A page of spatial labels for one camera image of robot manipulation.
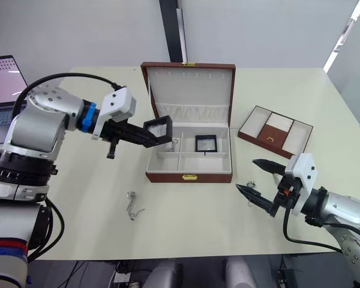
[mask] laptop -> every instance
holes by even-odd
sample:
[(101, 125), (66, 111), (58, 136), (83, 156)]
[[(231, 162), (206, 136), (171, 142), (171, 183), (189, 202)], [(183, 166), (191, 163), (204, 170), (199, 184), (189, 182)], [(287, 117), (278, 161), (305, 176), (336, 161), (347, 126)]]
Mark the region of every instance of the laptop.
[(13, 56), (0, 56), (0, 144), (12, 121), (12, 107), (27, 84)]

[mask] box lid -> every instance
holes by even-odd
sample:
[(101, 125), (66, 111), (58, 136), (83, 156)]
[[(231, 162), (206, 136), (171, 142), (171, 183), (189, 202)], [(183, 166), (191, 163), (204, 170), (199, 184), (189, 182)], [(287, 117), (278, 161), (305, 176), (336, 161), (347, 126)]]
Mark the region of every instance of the box lid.
[(156, 117), (229, 125), (235, 65), (143, 62), (141, 68)]

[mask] brown leather box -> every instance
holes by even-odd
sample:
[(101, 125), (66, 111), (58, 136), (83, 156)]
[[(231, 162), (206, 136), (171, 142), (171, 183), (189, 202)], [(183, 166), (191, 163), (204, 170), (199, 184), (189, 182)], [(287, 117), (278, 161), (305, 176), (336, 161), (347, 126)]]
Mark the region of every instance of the brown leather box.
[[(229, 123), (235, 66), (144, 62), (141, 65), (156, 117), (169, 115), (173, 142), (152, 150), (151, 182), (229, 183)], [(217, 152), (196, 152), (196, 136), (216, 135)]]
[(256, 106), (238, 137), (276, 154), (291, 158), (303, 153), (313, 126)]

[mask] laptop screen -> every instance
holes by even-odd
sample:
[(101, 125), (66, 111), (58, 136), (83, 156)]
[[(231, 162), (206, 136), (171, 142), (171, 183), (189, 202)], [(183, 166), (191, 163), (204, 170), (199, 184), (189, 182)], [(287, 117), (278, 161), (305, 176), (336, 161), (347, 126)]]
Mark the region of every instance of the laptop screen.
[(0, 104), (12, 104), (26, 86), (13, 57), (0, 57)]

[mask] wall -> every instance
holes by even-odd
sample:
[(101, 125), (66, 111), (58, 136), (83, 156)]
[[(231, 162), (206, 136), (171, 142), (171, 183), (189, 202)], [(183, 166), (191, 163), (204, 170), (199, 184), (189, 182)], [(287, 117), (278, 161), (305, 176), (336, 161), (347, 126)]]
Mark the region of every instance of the wall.
[(179, 0), (189, 62), (323, 67), (357, 0)]
[(360, 16), (328, 76), (360, 123)]
[(169, 61), (158, 0), (0, 0), (0, 55), (27, 82), (83, 65)]

